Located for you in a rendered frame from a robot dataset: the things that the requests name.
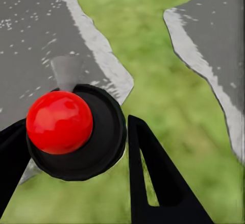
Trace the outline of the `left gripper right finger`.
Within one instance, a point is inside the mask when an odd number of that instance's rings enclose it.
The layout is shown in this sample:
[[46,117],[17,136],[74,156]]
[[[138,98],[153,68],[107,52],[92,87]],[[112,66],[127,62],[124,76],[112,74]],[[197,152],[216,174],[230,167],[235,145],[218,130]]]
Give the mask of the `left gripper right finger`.
[[[148,124],[128,115],[132,224],[214,224]],[[148,204],[142,150],[159,207]]]

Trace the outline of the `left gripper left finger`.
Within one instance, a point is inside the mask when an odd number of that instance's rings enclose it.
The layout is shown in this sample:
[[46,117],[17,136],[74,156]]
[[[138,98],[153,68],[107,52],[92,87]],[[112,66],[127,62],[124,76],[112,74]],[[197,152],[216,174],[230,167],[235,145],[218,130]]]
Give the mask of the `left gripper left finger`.
[[26,119],[0,131],[0,218],[32,158],[26,140]]

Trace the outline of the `pesticide atomizer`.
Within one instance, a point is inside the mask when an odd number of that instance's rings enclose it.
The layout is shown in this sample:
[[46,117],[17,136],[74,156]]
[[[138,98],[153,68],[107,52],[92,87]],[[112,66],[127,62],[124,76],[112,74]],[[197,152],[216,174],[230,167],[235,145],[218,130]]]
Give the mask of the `pesticide atomizer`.
[[59,88],[41,96],[26,119],[28,150],[41,170],[65,181],[86,181],[117,164],[128,143],[118,101],[105,89],[78,84],[83,60],[51,60]]

